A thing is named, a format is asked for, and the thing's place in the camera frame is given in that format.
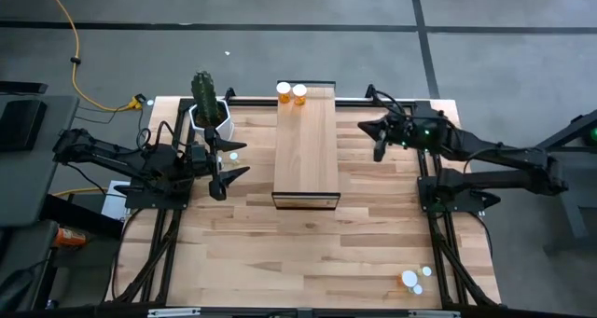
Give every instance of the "bottle cap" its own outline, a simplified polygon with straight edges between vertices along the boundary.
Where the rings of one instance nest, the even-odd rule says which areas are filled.
[[[290,91],[290,84],[288,84],[287,82],[278,83],[278,85],[276,86],[276,90],[280,94],[287,94]]]
[[[402,272],[402,283],[407,287],[413,287],[417,285],[417,274],[411,270]]]
[[[415,295],[420,295],[420,294],[423,293],[423,287],[417,284],[417,285],[415,285],[415,286],[412,287],[412,292]]]
[[[431,276],[431,268],[429,267],[423,267],[422,272],[424,276]]]
[[[294,88],[292,88],[292,92],[295,93],[295,95],[297,96],[303,96],[307,94],[307,87],[305,87],[305,85],[298,84],[295,85]]]

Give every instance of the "yellow cable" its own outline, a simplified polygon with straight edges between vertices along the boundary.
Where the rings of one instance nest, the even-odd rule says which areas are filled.
[[[71,193],[84,193],[84,192],[94,192],[94,191],[99,191],[100,189],[97,187],[86,187],[86,188],[73,188],[70,190],[66,190],[63,192],[58,192],[58,193],[54,193],[52,194],[52,196],[54,197],[62,197]],[[103,191],[107,191],[107,187],[102,187]]]
[[[68,19],[68,22],[71,24],[71,28],[73,29],[73,33],[75,34],[75,41],[76,41],[76,49],[75,49],[75,58],[79,58],[78,57],[78,53],[80,50],[80,43],[79,43],[79,39],[78,39],[78,32],[76,31],[76,27],[75,24],[73,23],[73,19],[71,19],[71,15],[68,13],[68,11],[66,10],[66,8],[62,5],[62,2],[60,2],[60,0],[54,0],[56,1],[56,3],[58,4],[58,6],[62,9],[62,12],[64,13],[64,15],[66,15],[66,19]],[[76,62],[73,62],[73,76],[72,76],[72,82],[73,82],[73,87],[75,88],[76,92],[83,97],[83,99],[87,100],[89,103],[93,104],[94,106],[103,109],[105,111],[108,112],[121,112],[121,111],[126,111],[129,109],[133,109],[135,107],[134,102],[130,102],[129,104],[127,104],[126,107],[123,108],[110,108],[110,107],[106,107],[102,104],[96,103],[95,101],[92,100],[92,98],[88,97],[87,95],[83,94],[83,91],[78,87],[78,85],[76,84],[76,68],[78,67],[78,64]]]

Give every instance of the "small cup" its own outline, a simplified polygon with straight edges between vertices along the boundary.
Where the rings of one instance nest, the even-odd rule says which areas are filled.
[[[412,288],[409,288],[409,292],[419,296],[420,294],[423,293],[423,287],[420,286],[419,284],[417,284],[417,285],[413,286]]]
[[[292,92],[295,94],[295,105],[304,105],[307,101],[307,88],[305,85],[295,85],[295,87],[292,88]]]
[[[276,85],[276,90],[278,91],[278,100],[280,100],[280,103],[290,103],[290,91],[292,90],[290,84],[287,82],[278,83],[278,85]]]
[[[237,153],[230,153],[230,160],[232,160],[233,165],[238,165],[239,162],[239,154]]]
[[[419,276],[431,276],[431,268],[429,267],[422,267],[417,270],[417,274]]]
[[[404,285],[407,288],[412,288],[417,285],[417,274],[412,270],[406,270],[398,276],[398,284]]]

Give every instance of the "cactus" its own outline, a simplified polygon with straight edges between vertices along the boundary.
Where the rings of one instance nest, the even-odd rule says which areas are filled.
[[[215,98],[212,76],[201,71],[193,77],[190,85],[197,104],[195,122],[204,128],[217,127],[222,123],[223,114]]]

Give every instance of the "potted cactus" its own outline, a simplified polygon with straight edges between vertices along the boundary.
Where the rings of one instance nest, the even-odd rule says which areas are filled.
[[[198,72],[190,83],[195,104],[188,109],[193,129],[204,137],[207,127],[215,127],[223,140],[230,141],[234,133],[234,123],[230,117],[228,105],[224,100],[217,100],[212,76]]]

